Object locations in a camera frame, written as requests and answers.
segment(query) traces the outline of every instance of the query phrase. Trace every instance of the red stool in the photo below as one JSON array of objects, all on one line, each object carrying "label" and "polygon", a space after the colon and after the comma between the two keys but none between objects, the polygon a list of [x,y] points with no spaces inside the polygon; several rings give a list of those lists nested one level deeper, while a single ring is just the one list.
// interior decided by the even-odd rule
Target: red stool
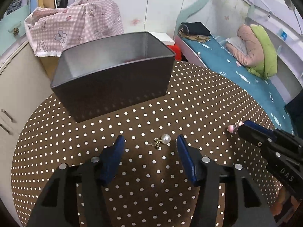
[{"label": "red stool", "polygon": [[178,45],[168,45],[168,47],[176,53],[176,60],[182,60],[181,49],[178,47]]}]

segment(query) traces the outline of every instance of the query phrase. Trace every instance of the green blanket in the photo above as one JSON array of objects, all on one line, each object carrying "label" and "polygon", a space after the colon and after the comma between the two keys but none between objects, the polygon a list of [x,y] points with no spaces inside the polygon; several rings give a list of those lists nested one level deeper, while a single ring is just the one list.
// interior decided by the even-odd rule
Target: green blanket
[{"label": "green blanket", "polygon": [[247,70],[253,75],[263,79],[268,79],[269,77],[277,74],[277,52],[262,26],[251,25],[250,27],[262,45],[264,61],[260,62],[256,67],[247,67]]}]

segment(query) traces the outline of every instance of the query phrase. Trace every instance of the pink checkered cloth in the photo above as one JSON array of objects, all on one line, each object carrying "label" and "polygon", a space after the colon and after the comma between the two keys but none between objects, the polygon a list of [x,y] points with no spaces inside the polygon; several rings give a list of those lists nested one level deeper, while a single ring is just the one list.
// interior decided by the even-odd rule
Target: pink checkered cloth
[{"label": "pink checkered cloth", "polygon": [[29,44],[39,57],[59,57],[70,47],[124,33],[118,5],[112,0],[75,0],[57,9],[37,7],[24,23]]}]

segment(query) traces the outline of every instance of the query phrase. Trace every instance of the blue gripper pad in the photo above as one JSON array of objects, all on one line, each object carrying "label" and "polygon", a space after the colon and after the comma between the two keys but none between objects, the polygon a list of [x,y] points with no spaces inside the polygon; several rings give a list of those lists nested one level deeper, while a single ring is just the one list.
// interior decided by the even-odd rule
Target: blue gripper pad
[{"label": "blue gripper pad", "polygon": [[206,171],[203,168],[202,155],[197,148],[188,146],[183,135],[177,137],[177,151],[187,178],[194,186],[200,186],[201,180],[205,179]]},{"label": "blue gripper pad", "polygon": [[104,148],[99,155],[102,163],[101,173],[99,179],[101,184],[106,186],[115,177],[122,154],[124,152],[124,137],[119,135],[113,146]]},{"label": "blue gripper pad", "polygon": [[271,138],[274,142],[276,141],[277,137],[275,136],[274,132],[272,130],[266,129],[251,120],[246,120],[244,124],[250,128],[253,128],[263,134],[265,134],[267,137]]}]

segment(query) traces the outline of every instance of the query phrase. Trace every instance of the round table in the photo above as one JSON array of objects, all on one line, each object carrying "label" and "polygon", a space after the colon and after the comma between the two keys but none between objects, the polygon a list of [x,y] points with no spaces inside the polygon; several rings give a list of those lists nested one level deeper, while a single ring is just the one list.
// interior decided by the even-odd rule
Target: round table
[{"label": "round table", "polygon": [[[19,137],[12,164],[12,192],[19,218],[28,221],[41,190],[61,163],[78,165],[111,146],[119,134],[125,152],[115,179],[103,188],[113,226],[189,226],[199,188],[187,180],[175,140],[183,134],[190,146],[218,164],[240,163],[259,185],[268,204],[281,183],[266,170],[260,150],[229,134],[226,128],[251,119],[273,124],[265,111],[238,85],[218,73],[187,62],[175,62],[165,96],[76,123],[55,95],[31,115]],[[146,145],[169,134],[161,150]],[[81,184],[78,212],[86,226]],[[217,226],[224,216],[220,187]]]}]

